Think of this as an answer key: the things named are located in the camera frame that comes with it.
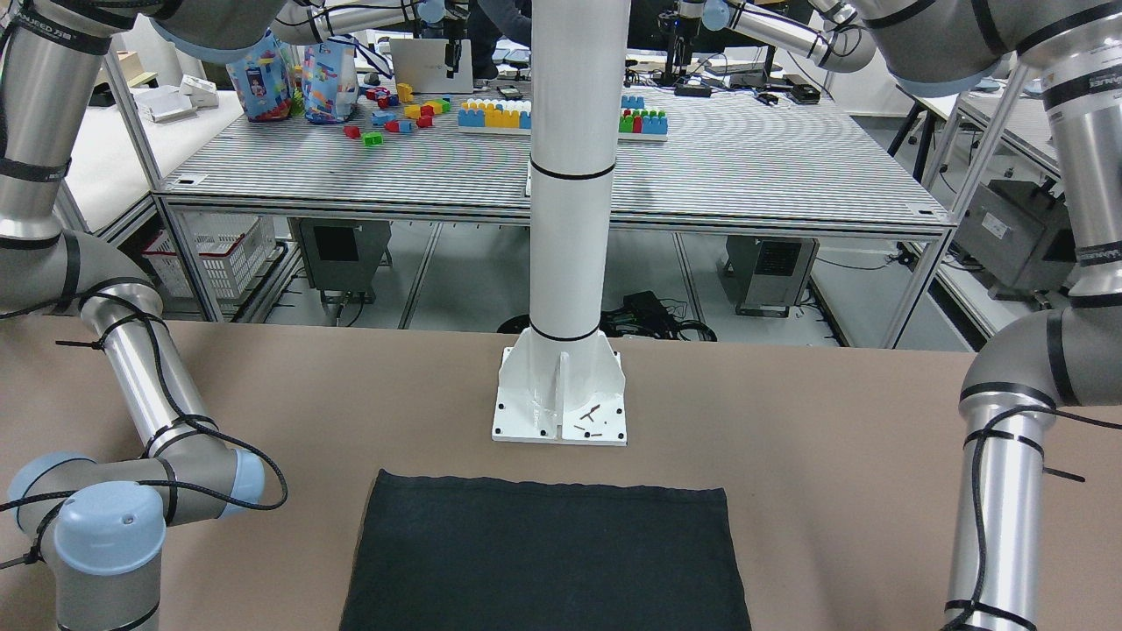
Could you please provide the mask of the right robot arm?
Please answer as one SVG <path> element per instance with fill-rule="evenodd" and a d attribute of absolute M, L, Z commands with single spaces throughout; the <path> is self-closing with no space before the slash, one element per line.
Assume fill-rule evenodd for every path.
<path fill-rule="evenodd" d="M 25 464 L 4 511 L 53 573 L 59 630 L 155 630 L 169 528 L 272 511 L 261 450 L 209 418 L 137 265 L 53 214 L 88 100 L 117 33 L 148 16 L 197 60 L 237 60 L 280 1 L 13 1 L 3 28 L 3 317 L 79 316 L 123 390 L 140 457 L 48 454 Z"/>

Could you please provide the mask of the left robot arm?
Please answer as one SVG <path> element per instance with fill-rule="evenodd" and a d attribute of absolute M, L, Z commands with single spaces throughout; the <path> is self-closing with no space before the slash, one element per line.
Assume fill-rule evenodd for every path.
<path fill-rule="evenodd" d="M 962 381 L 962 495 L 946 630 L 1033 630 L 1043 443 L 1072 408 L 1119 404 L 1118 1 L 857 1 L 914 95 L 968 89 L 1008 53 L 1041 80 L 1079 273 L 1065 308 L 994 333 Z"/>

